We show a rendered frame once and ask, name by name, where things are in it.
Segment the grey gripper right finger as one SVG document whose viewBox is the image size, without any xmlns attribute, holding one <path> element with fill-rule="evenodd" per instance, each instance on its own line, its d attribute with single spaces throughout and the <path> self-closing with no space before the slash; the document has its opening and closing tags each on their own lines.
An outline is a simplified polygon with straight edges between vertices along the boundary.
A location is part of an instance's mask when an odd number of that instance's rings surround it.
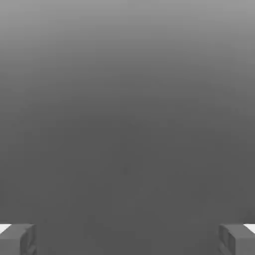
<svg viewBox="0 0 255 255">
<path fill-rule="evenodd" d="M 220 224 L 218 255 L 255 255 L 255 224 Z"/>
</svg>

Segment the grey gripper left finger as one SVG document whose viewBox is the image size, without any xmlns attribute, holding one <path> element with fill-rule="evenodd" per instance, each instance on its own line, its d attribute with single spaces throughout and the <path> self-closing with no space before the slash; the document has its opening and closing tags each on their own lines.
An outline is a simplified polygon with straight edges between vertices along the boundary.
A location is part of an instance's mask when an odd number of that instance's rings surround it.
<svg viewBox="0 0 255 255">
<path fill-rule="evenodd" d="M 0 255 L 37 255 L 36 225 L 0 223 Z"/>
</svg>

